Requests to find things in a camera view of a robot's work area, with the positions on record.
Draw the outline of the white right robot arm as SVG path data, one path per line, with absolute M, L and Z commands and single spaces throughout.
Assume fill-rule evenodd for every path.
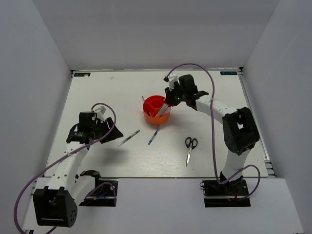
M 259 141 L 260 135 L 251 110 L 247 107 L 240 109 L 217 101 L 206 91 L 199 91 L 192 75 L 178 77 L 169 74 L 164 78 L 169 84 L 165 88 L 165 103 L 177 106 L 185 102 L 194 110 L 211 117 L 211 124 L 218 121 L 223 126 L 224 142 L 228 148 L 225 166 L 215 177 L 221 191 L 232 194 L 238 188 L 236 180 L 242 177 L 246 168 L 247 155 Z

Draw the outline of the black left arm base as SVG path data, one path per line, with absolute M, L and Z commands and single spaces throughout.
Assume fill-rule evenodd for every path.
M 82 207 L 115 207 L 117 204 L 118 179 L 99 179 L 95 192 L 85 198 L 79 206 Z

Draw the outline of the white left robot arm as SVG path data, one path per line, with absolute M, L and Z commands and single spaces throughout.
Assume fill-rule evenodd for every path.
M 79 204 L 89 193 L 97 195 L 103 189 L 99 172 L 78 170 L 91 143 L 101 144 L 123 137 L 113 120 L 104 118 L 103 106 L 79 114 L 79 122 L 69 131 L 64 151 L 65 159 L 42 189 L 36 189 L 33 203 L 37 224 L 51 227 L 72 227 Z

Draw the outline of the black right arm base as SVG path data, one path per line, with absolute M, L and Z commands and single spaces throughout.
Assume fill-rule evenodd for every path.
M 205 208 L 234 208 L 250 207 L 250 199 L 245 198 L 249 194 L 246 180 L 242 177 L 219 184 L 216 180 L 203 180 L 200 183 L 203 190 Z

